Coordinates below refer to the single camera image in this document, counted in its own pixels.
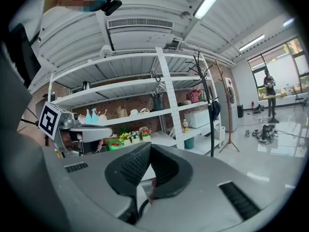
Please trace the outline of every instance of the air conditioner vent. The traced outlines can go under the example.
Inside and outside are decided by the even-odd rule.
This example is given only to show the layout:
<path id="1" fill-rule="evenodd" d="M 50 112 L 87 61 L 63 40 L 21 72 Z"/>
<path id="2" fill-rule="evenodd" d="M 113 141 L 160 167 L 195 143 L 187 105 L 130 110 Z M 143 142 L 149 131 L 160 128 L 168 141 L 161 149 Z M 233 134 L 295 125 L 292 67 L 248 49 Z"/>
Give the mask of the air conditioner vent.
<path id="1" fill-rule="evenodd" d="M 173 22 L 159 19 L 150 19 L 150 18 L 127 18 L 127 19 L 115 19 L 107 21 L 108 29 L 115 29 L 121 27 L 136 27 L 136 26 L 149 26 L 149 27 L 161 27 L 166 29 L 173 29 Z"/>

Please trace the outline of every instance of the man standing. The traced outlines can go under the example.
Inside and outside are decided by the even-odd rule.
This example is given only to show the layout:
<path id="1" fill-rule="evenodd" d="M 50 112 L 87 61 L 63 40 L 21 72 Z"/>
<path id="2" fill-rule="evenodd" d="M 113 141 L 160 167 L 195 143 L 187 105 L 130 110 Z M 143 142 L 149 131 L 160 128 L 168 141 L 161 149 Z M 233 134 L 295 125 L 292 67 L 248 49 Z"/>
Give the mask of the man standing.
<path id="1" fill-rule="evenodd" d="M 274 78 L 269 75 L 269 71 L 265 70 L 266 77 L 264 78 L 264 87 L 266 87 L 266 95 L 276 95 L 274 86 L 276 82 Z M 268 117 L 270 117 L 270 113 L 272 112 L 275 115 L 275 107 L 276 107 L 276 98 L 268 99 Z"/>

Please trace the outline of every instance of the wooden tripod stand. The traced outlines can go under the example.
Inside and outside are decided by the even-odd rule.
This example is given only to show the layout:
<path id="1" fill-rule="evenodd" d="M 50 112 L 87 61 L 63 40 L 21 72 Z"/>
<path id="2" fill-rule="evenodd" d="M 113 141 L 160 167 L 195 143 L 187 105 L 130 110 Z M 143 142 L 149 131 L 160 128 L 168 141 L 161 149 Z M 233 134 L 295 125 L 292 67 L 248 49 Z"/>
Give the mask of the wooden tripod stand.
<path id="1" fill-rule="evenodd" d="M 220 66 L 219 66 L 219 63 L 218 61 L 216 60 L 216 65 L 218 67 L 218 70 L 219 70 L 219 73 L 220 73 L 220 76 L 221 76 L 221 82 L 223 83 L 223 87 L 224 87 L 224 91 L 225 91 L 225 97 L 226 97 L 226 102 L 227 102 L 227 110 L 228 110 L 228 128 L 229 128 L 229 133 L 228 133 L 228 141 L 227 143 L 223 146 L 223 148 L 219 151 L 219 153 L 227 146 L 227 145 L 230 145 L 232 144 L 236 150 L 238 152 L 239 149 L 236 147 L 236 145 L 232 142 L 232 118 L 231 118 L 231 104 L 230 104 L 230 100 L 228 98 L 228 95 L 227 95 L 227 87 L 226 87 L 226 83 L 223 79 L 223 71 L 220 69 Z"/>

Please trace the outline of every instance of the shelving unit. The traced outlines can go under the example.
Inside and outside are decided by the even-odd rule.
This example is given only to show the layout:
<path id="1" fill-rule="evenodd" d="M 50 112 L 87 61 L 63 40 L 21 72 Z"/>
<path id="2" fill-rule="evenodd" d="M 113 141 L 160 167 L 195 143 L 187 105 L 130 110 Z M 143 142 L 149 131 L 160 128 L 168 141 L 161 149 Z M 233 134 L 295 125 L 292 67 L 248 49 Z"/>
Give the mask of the shelving unit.
<path id="1" fill-rule="evenodd" d="M 184 149 L 184 140 L 194 137 L 196 147 L 188 151 L 201 154 L 207 151 L 207 149 L 210 150 L 210 142 L 208 143 L 207 141 L 208 138 L 201 136 L 207 134 L 208 126 L 190 129 L 188 134 L 182 133 L 179 111 L 207 105 L 208 103 L 202 101 L 178 107 L 174 92 L 175 90 L 190 89 L 201 83 L 199 76 L 190 76 L 189 68 L 193 65 L 186 62 L 192 61 L 194 61 L 193 56 L 164 54 L 161 48 L 156 48 L 156 53 L 126 54 L 102 58 L 96 61 L 90 60 L 88 63 L 70 70 L 60 69 L 54 71 L 49 83 L 48 100 L 50 101 L 53 83 L 61 84 L 72 91 L 80 89 L 83 81 L 90 82 L 92 86 L 97 86 L 70 94 L 52 102 L 67 109 L 116 99 L 149 95 L 158 90 L 159 92 L 166 92 L 169 99 L 169 109 L 142 115 L 109 119 L 100 125 L 109 126 L 172 114 L 175 139 L 162 131 L 157 131 L 151 135 L 152 143 L 166 146 L 176 145 L 178 148 Z M 200 61 L 204 63 L 204 67 L 207 69 L 207 63 L 202 55 L 200 56 Z M 213 94 L 216 97 L 217 93 L 211 73 L 209 70 L 207 72 L 206 79 L 211 81 Z M 152 78 L 154 77 L 154 73 L 161 78 Z M 218 116 L 218 120 L 215 121 L 215 128 L 218 130 L 220 127 L 221 119 Z M 220 138 L 215 140 L 215 145 L 220 147 L 219 141 Z"/>
<path id="2" fill-rule="evenodd" d="M 196 76 L 172 77 L 171 80 L 173 84 L 181 89 L 192 88 L 200 83 L 199 77 Z M 160 81 L 156 81 L 155 78 L 146 78 L 107 84 L 83 90 L 75 94 L 70 94 L 57 99 L 52 103 L 64 108 L 77 108 L 99 102 L 147 95 L 154 92 L 154 90 L 164 81 L 164 78 L 161 78 Z"/>

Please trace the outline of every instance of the red brick wall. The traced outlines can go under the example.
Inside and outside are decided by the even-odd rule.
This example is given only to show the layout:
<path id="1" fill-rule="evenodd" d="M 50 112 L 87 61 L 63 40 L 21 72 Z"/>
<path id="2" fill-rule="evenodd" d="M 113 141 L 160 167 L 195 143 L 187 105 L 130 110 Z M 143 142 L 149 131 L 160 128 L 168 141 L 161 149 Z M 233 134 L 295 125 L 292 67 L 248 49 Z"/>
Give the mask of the red brick wall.
<path id="1" fill-rule="evenodd" d="M 214 82 L 218 81 L 218 79 L 221 78 L 216 66 L 212 66 L 210 71 L 211 71 L 212 77 L 214 79 Z M 232 81 L 235 83 L 231 70 L 228 69 L 228 68 L 223 68 L 223 71 L 224 71 L 224 76 L 230 77 L 232 79 Z M 129 80 L 134 80 L 134 78 L 123 79 L 121 81 L 129 81 Z M 107 84 L 115 83 L 115 82 L 116 81 L 109 81 L 109 82 L 105 82 L 103 84 L 95 85 L 94 87 L 98 87 L 98 86 L 101 86 L 101 85 L 107 85 Z M 55 92 L 56 99 L 57 99 L 57 97 L 67 96 L 67 95 L 69 95 L 69 92 L 70 92 L 69 89 L 67 89 L 67 88 L 65 88 L 62 85 L 59 85 L 57 83 L 53 84 L 52 91 Z M 189 89 L 186 90 L 186 91 L 176 91 L 175 94 L 176 94 L 177 102 L 185 101 L 186 100 L 186 94 L 188 92 L 190 92 Z M 44 85 L 42 88 L 40 88 L 37 92 L 35 92 L 33 94 L 33 97 L 35 98 L 35 102 L 40 101 L 42 99 L 42 96 L 46 93 L 48 93 L 48 84 Z M 239 104 L 238 92 L 237 92 L 236 88 L 235 88 L 235 94 L 236 94 L 236 98 L 237 98 L 237 103 Z M 164 103 L 165 108 L 169 108 L 169 102 L 168 102 L 168 97 L 167 97 L 166 93 L 163 93 L 163 103 Z M 138 111 L 140 111 L 142 108 L 146 107 L 151 111 L 153 109 L 153 100 L 152 100 L 151 95 L 142 95 L 142 96 L 118 99 L 118 100 L 114 100 L 114 101 L 105 101 L 105 102 L 101 102 L 101 103 L 97 103 L 97 104 L 93 104 L 93 105 L 88 105 L 88 106 L 76 108 L 76 109 L 73 110 L 73 112 L 76 112 L 77 114 L 86 115 L 86 109 L 89 109 L 91 111 L 91 109 L 96 107 L 97 111 L 101 112 L 100 114 L 104 114 L 105 109 L 107 109 L 107 112 L 106 112 L 107 119 L 113 119 L 113 118 L 117 118 L 116 108 L 118 106 L 121 106 L 122 108 L 125 107 L 127 114 L 129 116 L 130 111 L 133 110 L 133 109 L 137 109 Z M 180 119 L 181 119 L 181 121 L 184 119 L 185 113 L 190 113 L 192 111 L 198 111 L 198 109 L 205 109 L 205 108 L 207 108 L 207 106 L 203 106 L 202 108 L 200 107 L 200 108 L 193 108 L 193 109 L 187 109 L 187 110 L 184 110 L 184 111 L 180 111 Z M 165 115 L 165 120 L 166 120 L 167 128 L 170 128 L 170 127 L 173 126 L 172 117 L 171 117 L 170 114 Z M 131 130 L 137 130 L 138 128 L 140 128 L 142 126 L 147 126 L 147 127 L 151 128 L 152 131 L 160 131 L 161 130 L 159 117 L 142 119 L 142 120 L 132 121 L 132 122 L 124 123 L 124 124 L 112 125 L 111 128 L 113 129 L 114 133 L 119 133 L 120 127 L 127 127 L 131 131 Z"/>
<path id="2" fill-rule="evenodd" d="M 175 94 L 176 94 L 177 102 L 185 101 L 187 92 L 186 91 L 176 91 Z M 164 103 L 165 108 L 169 108 L 169 101 L 168 101 L 168 97 L 166 93 L 163 93 L 163 103 Z M 105 109 L 107 109 L 107 112 L 106 112 L 107 119 L 113 119 L 113 118 L 117 118 L 116 108 L 118 106 L 121 106 L 121 108 L 126 108 L 126 112 L 129 116 L 130 111 L 133 109 L 137 109 L 138 111 L 140 111 L 142 108 L 146 107 L 149 109 L 149 111 L 151 111 L 153 109 L 153 100 L 152 100 L 151 95 L 143 95 L 143 96 L 118 99 L 114 101 L 106 101 L 106 102 L 101 102 L 101 103 L 97 103 L 93 105 L 79 107 L 79 108 L 74 109 L 73 111 L 77 113 L 78 115 L 79 114 L 86 115 L 87 109 L 91 111 L 91 109 L 96 107 L 97 111 L 101 112 L 100 114 L 104 114 Z M 194 108 L 194 109 L 187 109 L 185 111 L 181 111 L 180 119 L 184 118 L 184 113 L 190 113 L 195 110 L 197 109 Z M 168 128 L 173 127 L 171 115 L 165 115 L 165 119 L 166 119 L 167 127 Z M 152 131 L 161 130 L 159 117 L 131 121 L 131 122 L 127 122 L 124 124 L 112 125 L 110 127 L 113 129 L 114 133 L 119 133 L 120 127 L 127 127 L 130 131 L 131 130 L 133 131 L 133 130 L 138 130 L 142 126 L 147 126 L 148 128 L 151 128 Z"/>
<path id="3" fill-rule="evenodd" d="M 35 103 L 42 100 L 44 94 L 48 94 L 48 86 L 49 86 L 49 83 L 45 84 L 32 95 Z M 70 94 L 70 90 L 68 88 L 63 87 L 62 85 L 57 84 L 57 83 L 53 83 L 52 92 L 55 92 L 56 99 L 57 97 L 65 97 Z"/>
<path id="4" fill-rule="evenodd" d="M 236 102 L 237 102 L 237 105 L 239 105 L 239 95 L 238 95 L 238 91 L 237 91 L 237 88 L 236 88 L 236 85 L 235 85 L 235 79 L 234 79 L 234 76 L 233 76 L 233 74 L 232 74 L 232 72 L 231 72 L 231 69 L 230 69 L 230 68 L 223 67 L 221 70 L 223 71 L 223 77 L 229 77 L 229 78 L 231 78 L 231 80 L 232 80 L 232 82 L 233 82 L 233 84 L 234 84 L 233 86 L 234 86 L 234 92 L 235 92 L 235 96 L 236 96 Z M 217 67 L 216 65 L 211 66 L 210 72 L 211 72 L 211 75 L 212 75 L 212 78 L 213 78 L 214 83 L 220 82 L 219 79 L 221 79 L 221 76 L 220 76 L 218 67 Z M 207 81 L 207 85 L 209 85 L 210 87 L 212 87 L 211 81 Z"/>

